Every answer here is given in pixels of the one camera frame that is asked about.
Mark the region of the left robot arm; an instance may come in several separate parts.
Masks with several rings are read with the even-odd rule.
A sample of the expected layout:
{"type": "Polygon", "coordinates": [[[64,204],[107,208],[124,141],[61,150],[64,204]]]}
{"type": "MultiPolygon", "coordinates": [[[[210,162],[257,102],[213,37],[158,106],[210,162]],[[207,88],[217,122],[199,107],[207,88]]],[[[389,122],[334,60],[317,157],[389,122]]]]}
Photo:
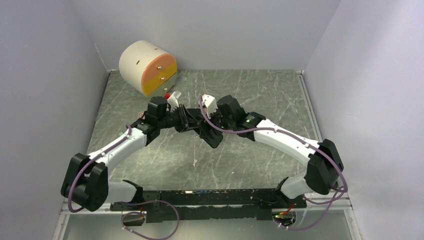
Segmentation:
{"type": "Polygon", "coordinates": [[[146,147],[162,129],[185,131],[189,110],[175,94],[153,97],[146,111],[118,138],[87,155],[75,154],[69,162],[60,193],[71,213],[94,212],[104,203],[123,202],[130,210],[142,206],[142,187],[130,181],[110,182],[109,174],[136,151],[146,147]]]}

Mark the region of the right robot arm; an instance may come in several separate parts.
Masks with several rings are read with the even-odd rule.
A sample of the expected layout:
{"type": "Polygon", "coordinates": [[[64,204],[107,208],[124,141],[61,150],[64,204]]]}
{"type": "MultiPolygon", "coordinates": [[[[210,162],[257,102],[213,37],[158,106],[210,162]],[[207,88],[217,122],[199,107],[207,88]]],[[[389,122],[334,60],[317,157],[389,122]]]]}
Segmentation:
{"type": "Polygon", "coordinates": [[[344,169],[335,144],[328,139],[319,142],[286,130],[256,112],[245,112],[231,95],[217,101],[203,94],[198,98],[200,123],[217,136],[236,134],[271,146],[293,157],[306,170],[283,179],[276,187],[275,202],[288,207],[295,198],[312,192],[327,195],[335,191],[334,199],[348,192],[344,169]]]}

